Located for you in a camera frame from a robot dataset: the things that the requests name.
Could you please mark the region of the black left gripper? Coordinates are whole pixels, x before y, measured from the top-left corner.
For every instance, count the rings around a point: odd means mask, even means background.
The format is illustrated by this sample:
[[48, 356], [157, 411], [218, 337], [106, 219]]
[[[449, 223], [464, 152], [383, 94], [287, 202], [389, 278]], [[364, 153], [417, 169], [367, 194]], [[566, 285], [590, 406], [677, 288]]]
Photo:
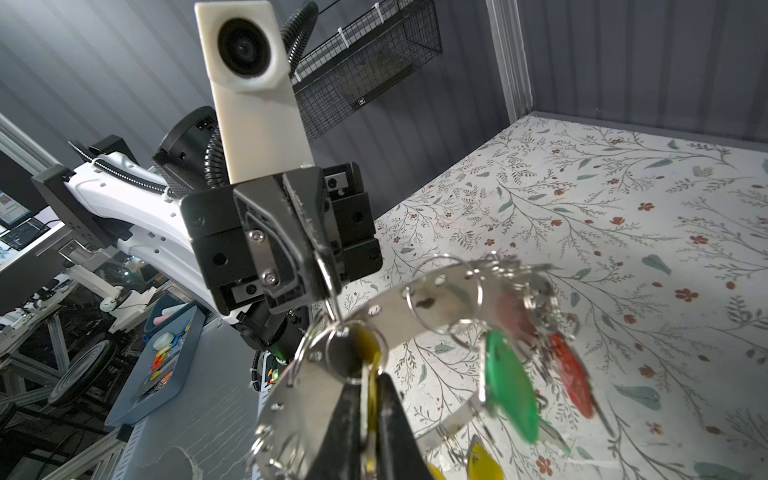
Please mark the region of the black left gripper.
[[180, 211], [223, 316], [260, 300], [274, 313], [321, 301], [383, 265], [356, 163], [198, 191]]

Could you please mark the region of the yellow tagged key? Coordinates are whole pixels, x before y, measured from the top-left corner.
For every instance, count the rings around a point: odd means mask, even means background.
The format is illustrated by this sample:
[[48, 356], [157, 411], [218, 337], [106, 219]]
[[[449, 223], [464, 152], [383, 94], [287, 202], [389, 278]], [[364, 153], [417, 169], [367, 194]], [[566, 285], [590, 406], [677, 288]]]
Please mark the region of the yellow tagged key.
[[355, 331], [355, 342], [361, 358], [360, 441], [363, 479], [377, 477], [378, 393], [377, 380], [383, 355], [375, 333], [367, 328]]

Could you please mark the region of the green tagged silver key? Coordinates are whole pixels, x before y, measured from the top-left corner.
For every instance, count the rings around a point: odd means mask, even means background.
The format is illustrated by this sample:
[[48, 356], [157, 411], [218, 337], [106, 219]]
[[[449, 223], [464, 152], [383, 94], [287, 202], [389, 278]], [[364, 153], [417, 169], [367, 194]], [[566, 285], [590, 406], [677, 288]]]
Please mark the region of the green tagged silver key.
[[489, 413], [502, 413], [528, 444], [549, 442], [564, 454], [571, 453], [559, 432], [541, 419], [532, 382], [500, 331], [483, 336], [481, 366], [481, 403]]

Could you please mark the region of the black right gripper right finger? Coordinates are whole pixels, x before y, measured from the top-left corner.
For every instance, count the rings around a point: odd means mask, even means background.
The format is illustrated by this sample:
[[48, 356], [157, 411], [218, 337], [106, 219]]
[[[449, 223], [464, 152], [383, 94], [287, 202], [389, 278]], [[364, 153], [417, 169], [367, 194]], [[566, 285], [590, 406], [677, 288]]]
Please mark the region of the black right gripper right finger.
[[433, 480], [391, 377], [376, 381], [376, 474], [386, 480]]

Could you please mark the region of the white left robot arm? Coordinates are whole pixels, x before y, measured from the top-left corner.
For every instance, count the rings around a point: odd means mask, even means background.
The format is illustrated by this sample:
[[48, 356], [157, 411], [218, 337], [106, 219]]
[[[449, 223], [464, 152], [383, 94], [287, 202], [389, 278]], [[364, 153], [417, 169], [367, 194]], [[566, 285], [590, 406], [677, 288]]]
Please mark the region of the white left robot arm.
[[234, 174], [213, 108], [183, 117], [141, 167], [122, 138], [33, 182], [83, 244], [136, 256], [239, 329], [335, 296], [383, 264], [355, 163], [249, 151]]

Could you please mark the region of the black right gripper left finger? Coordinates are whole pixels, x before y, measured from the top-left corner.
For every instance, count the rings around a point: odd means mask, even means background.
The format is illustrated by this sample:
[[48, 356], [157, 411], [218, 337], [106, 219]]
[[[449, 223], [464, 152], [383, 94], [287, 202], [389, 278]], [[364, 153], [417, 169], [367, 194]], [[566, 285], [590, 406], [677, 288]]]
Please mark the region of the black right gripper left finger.
[[361, 467], [361, 387], [345, 385], [311, 467], [312, 479], [359, 480]]

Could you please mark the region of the red tagged key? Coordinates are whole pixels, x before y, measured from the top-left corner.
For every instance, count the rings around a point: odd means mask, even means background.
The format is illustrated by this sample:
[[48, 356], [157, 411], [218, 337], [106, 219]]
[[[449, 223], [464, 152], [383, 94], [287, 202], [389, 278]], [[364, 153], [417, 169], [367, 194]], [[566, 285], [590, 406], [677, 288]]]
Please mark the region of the red tagged key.
[[615, 438], [616, 433], [593, 394], [589, 375], [565, 337], [561, 333], [551, 334], [548, 347], [554, 359], [556, 371], [573, 405], [584, 418], [597, 417], [609, 437]]

